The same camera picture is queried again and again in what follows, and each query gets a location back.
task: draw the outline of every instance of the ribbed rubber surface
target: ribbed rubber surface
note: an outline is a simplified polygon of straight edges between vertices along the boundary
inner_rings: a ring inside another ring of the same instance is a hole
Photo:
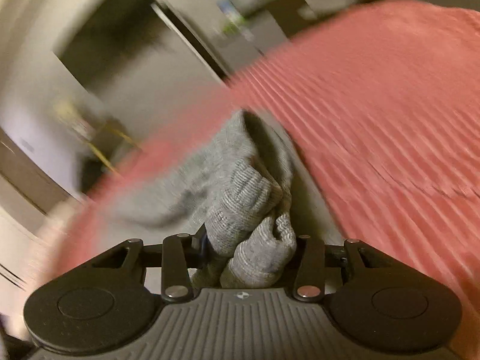
[[[68,356],[39,350],[32,360]],[[455,360],[447,349],[415,356],[376,353],[343,337],[318,305],[282,289],[204,289],[170,305],[152,328],[124,348],[88,360]]]

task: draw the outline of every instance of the logo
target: logo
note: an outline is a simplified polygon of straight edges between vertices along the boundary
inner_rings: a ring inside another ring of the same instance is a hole
[[[241,300],[245,300],[246,298],[248,298],[250,296],[250,294],[248,292],[238,292],[237,294],[235,294],[235,296],[238,298],[238,299],[241,299]]]

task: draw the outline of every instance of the gray knit sock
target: gray knit sock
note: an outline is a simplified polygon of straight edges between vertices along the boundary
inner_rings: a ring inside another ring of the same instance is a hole
[[[250,163],[236,161],[221,199],[207,212],[205,227],[214,259],[193,276],[195,287],[218,281],[222,287],[271,286],[296,248],[289,215],[290,157],[261,119],[245,112],[242,122],[252,142]],[[231,259],[219,272],[222,258]]]
[[[239,244],[220,277],[223,288],[270,287],[295,253],[295,233],[287,213],[270,213],[250,237]]]

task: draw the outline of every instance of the metal pivot bolt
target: metal pivot bolt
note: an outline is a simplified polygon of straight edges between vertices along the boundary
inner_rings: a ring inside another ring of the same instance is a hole
[[[188,288],[185,286],[170,286],[165,290],[169,298],[181,298],[188,295]]]
[[[315,286],[301,286],[297,289],[297,294],[302,298],[315,298],[322,293],[320,288]]]

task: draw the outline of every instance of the circular pad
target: circular pad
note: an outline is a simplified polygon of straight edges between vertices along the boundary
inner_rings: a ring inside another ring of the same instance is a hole
[[[426,297],[414,288],[385,288],[371,301],[378,312],[395,319],[418,317],[428,307]]]
[[[447,287],[418,273],[360,276],[327,303],[340,329],[382,352],[423,352],[445,344],[461,319]]]
[[[77,268],[35,291],[23,316],[37,344],[78,356],[135,339],[154,312],[153,295],[121,269]]]

